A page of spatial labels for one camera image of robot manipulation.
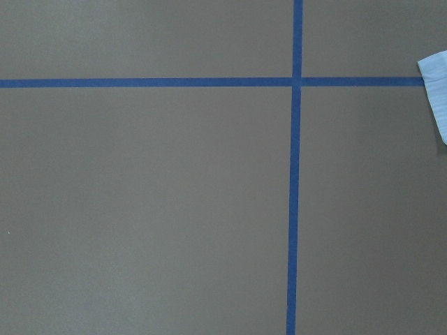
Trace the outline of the light blue button-up shirt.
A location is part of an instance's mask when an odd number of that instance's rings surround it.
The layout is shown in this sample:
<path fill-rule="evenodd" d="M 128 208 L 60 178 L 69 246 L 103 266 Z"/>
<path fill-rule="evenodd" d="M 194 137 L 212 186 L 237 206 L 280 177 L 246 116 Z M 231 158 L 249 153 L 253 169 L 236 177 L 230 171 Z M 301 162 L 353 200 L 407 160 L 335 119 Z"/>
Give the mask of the light blue button-up shirt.
<path fill-rule="evenodd" d="M 446 144 L 446 51 L 421 59 L 418 67 L 441 140 Z"/>

